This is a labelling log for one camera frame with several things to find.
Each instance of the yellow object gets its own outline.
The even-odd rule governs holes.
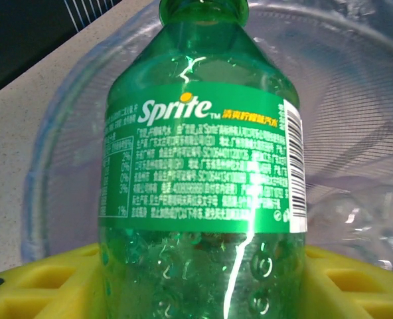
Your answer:
[[[393,319],[393,272],[306,248],[300,319]],[[98,246],[0,273],[0,319],[105,318]]]

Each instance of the yellow dot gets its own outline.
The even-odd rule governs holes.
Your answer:
[[[192,93],[190,92],[185,92],[181,95],[181,102],[187,103],[192,99]]]

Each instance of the clear plastic bowl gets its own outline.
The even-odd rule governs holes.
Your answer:
[[[308,243],[393,269],[393,1],[250,1],[246,30],[301,97]],[[98,240],[106,97],[157,34],[150,4],[72,69],[25,182],[22,258]]]

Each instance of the countertop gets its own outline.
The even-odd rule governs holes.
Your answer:
[[[0,272],[19,266],[23,182],[55,90],[96,44],[150,0],[124,0],[0,91]]]

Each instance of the black background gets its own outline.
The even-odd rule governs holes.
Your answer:
[[[100,11],[97,0],[85,0],[89,21],[81,0],[76,0],[83,24],[73,1],[67,3],[81,30],[120,1],[99,0]],[[0,0],[0,89],[76,33],[64,0]]]

